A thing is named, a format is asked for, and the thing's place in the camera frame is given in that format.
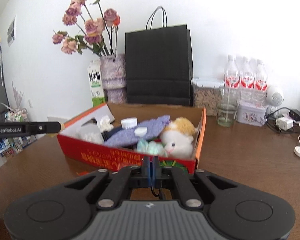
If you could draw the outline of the iridescent plastic bag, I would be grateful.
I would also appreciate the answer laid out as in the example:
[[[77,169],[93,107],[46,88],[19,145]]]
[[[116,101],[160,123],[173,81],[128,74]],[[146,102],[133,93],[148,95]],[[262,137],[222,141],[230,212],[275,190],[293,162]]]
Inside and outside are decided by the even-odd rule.
[[[163,145],[155,141],[148,142],[143,139],[139,140],[136,145],[135,151],[138,153],[144,153],[152,156],[167,157],[167,152],[165,151]]]

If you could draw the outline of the yellow white plush toy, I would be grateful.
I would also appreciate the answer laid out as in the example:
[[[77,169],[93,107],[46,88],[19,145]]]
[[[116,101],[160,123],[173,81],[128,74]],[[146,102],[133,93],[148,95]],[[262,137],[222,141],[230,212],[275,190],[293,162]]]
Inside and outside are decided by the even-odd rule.
[[[167,156],[175,159],[191,159],[194,137],[198,132],[189,119],[179,117],[171,121],[160,133],[160,140]]]

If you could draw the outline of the purple knitted cloth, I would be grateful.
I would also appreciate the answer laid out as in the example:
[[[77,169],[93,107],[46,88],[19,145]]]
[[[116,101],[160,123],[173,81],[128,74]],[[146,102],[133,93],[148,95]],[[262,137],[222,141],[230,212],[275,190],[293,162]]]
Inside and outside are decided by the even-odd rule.
[[[116,132],[104,142],[104,146],[112,148],[126,147],[137,144],[141,139],[150,140],[156,138],[169,123],[169,115],[143,121],[134,128],[122,129]]]

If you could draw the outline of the clear cotton swab box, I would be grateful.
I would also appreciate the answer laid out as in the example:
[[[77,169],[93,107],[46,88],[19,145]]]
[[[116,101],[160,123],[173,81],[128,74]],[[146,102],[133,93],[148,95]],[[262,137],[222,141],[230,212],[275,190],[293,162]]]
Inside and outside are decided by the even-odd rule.
[[[78,129],[77,133],[79,138],[83,141],[99,145],[104,143],[102,133],[96,124],[83,125]]]

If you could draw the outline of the navy blue zip pouch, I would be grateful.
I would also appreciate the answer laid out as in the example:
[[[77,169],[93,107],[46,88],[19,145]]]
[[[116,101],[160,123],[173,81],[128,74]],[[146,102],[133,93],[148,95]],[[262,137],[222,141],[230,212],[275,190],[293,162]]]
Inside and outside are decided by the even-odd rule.
[[[109,137],[105,142],[104,146],[107,147],[126,147],[136,144],[139,141],[134,133],[135,129],[121,129]]]

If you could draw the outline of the white plastic jar lid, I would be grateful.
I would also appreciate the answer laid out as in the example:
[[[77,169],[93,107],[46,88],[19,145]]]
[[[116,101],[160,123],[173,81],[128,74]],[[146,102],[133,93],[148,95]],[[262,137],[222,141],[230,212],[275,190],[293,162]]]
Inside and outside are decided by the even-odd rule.
[[[123,129],[132,129],[138,125],[138,119],[137,118],[126,118],[122,119],[120,121],[121,127]]]

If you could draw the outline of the white green milk carton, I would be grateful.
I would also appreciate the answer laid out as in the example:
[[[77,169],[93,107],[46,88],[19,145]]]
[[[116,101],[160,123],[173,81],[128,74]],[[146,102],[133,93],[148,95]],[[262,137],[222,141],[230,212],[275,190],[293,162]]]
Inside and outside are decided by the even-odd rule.
[[[88,78],[89,78],[89,87],[91,92],[91,100],[93,106],[98,106],[102,103],[105,103],[106,96],[102,87],[101,79],[101,62],[99,59],[91,61],[89,67],[87,68]]]

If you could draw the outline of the clear seed storage container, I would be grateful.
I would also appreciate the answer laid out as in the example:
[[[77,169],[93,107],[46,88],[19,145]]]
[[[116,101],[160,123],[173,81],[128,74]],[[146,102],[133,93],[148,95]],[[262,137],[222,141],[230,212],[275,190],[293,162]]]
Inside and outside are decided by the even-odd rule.
[[[224,86],[224,81],[212,77],[194,77],[193,86],[194,107],[205,108],[208,116],[216,116],[216,89]]]

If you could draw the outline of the black paper shopping bag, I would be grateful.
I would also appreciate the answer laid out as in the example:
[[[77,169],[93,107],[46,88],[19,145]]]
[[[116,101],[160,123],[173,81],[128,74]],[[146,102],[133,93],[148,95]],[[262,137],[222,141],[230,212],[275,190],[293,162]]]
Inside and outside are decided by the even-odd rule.
[[[193,58],[186,25],[152,27],[125,34],[127,101],[130,104],[193,105]]]

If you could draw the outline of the purple textured vase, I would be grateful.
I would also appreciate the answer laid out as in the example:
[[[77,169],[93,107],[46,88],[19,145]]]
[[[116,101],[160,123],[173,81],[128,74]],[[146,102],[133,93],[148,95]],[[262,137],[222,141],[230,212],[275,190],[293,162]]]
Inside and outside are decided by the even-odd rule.
[[[102,87],[111,103],[126,103],[127,78],[125,54],[103,56],[101,60]]]

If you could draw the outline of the water bottle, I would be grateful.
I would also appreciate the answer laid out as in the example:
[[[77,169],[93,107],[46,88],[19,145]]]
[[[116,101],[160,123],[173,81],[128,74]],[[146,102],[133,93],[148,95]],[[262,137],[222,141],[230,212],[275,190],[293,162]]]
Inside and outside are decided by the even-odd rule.
[[[266,100],[266,93],[268,88],[268,76],[265,65],[261,60],[257,61],[254,94],[253,99],[255,102],[264,104]]]
[[[251,101],[254,89],[254,80],[254,71],[250,62],[246,57],[243,57],[240,71],[241,99],[243,101]]]
[[[228,61],[224,67],[224,82],[231,97],[238,99],[239,92],[239,68],[233,56],[228,56]]]

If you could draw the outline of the dried pink rose bouquet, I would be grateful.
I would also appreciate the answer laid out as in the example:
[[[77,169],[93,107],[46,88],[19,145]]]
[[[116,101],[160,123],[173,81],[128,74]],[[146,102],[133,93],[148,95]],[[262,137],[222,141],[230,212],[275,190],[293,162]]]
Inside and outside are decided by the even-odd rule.
[[[77,26],[78,34],[71,36],[67,31],[60,30],[55,31],[52,36],[53,44],[60,44],[63,53],[81,55],[83,50],[89,50],[99,57],[117,54],[117,36],[121,17],[113,8],[102,10],[100,1],[93,2],[93,5],[98,6],[101,14],[96,18],[90,13],[87,0],[71,0],[62,22],[64,26]]]

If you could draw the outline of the water bottle right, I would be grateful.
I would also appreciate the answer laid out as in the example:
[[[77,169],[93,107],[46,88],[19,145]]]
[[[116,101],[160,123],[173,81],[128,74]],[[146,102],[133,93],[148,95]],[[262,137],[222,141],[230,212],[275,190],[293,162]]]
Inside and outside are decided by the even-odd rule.
[[[265,65],[261,60],[257,61],[254,94],[253,99],[255,102],[264,104],[266,100],[266,93],[268,88],[268,76]]]

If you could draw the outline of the white round robot speaker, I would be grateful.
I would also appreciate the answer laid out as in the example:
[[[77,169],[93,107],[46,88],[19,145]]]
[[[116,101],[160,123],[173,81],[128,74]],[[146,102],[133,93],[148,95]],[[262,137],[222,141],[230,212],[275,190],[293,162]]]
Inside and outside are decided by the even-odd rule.
[[[283,91],[276,86],[269,86],[266,94],[266,116],[277,117],[280,114],[280,106],[285,97]]]

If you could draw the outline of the white round charger puck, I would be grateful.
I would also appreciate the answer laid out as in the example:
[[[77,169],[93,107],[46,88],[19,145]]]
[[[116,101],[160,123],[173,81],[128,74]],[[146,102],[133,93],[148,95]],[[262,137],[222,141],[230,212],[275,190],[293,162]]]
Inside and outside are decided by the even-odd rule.
[[[300,158],[300,146],[294,147],[294,154]]]

